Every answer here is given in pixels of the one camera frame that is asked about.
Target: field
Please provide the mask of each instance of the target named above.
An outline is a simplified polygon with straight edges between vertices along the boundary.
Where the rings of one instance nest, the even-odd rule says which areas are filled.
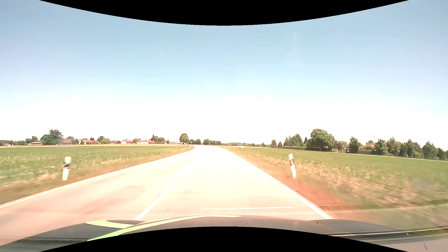
[[[189,150],[183,145],[85,145],[0,148],[0,204],[67,183]],[[64,157],[70,177],[61,180]]]
[[[448,225],[448,162],[302,150],[226,147],[323,210],[382,224]],[[288,154],[294,156],[297,178]]]

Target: blue sky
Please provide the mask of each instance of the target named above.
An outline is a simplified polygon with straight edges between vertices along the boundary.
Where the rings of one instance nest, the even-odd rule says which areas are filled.
[[[448,2],[259,26],[0,0],[0,139],[270,143],[314,128],[448,149]]]

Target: car hood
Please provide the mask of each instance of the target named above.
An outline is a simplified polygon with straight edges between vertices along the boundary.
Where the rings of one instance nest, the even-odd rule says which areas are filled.
[[[153,230],[188,227],[236,226],[302,231],[361,241],[410,239],[421,234],[368,222],[325,219],[305,221],[255,215],[199,215],[150,221],[101,220],[67,226],[0,246],[0,251],[43,251],[74,243]]]

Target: road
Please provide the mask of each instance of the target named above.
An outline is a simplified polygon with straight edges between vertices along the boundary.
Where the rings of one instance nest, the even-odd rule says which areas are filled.
[[[240,157],[219,147],[196,146],[0,206],[0,245],[82,222],[206,214],[330,218]]]

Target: white roadside post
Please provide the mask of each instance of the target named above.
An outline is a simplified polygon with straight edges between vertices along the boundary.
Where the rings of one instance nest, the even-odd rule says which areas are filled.
[[[69,178],[69,172],[70,172],[70,163],[72,162],[72,158],[69,156],[65,157],[64,165],[62,166],[62,181],[65,181]]]
[[[296,166],[293,164],[293,154],[289,154],[289,162],[291,162],[291,172],[293,173],[293,179],[296,179]]]

